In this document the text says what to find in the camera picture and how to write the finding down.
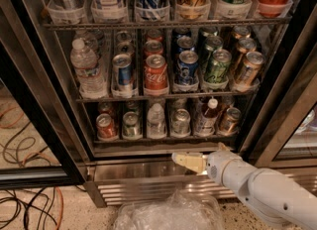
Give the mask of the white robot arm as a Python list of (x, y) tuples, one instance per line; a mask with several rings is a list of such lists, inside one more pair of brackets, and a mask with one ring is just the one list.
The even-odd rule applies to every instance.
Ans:
[(272, 169), (258, 169), (219, 143), (216, 152), (178, 152), (172, 160), (196, 173), (207, 173), (267, 225), (282, 229), (293, 223), (317, 230), (317, 197), (293, 179)]

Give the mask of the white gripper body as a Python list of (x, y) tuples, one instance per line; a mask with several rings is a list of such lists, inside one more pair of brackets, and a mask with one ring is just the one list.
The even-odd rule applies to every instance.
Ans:
[(201, 153), (186, 153), (179, 157), (181, 164), (196, 173), (207, 173), (208, 156)]

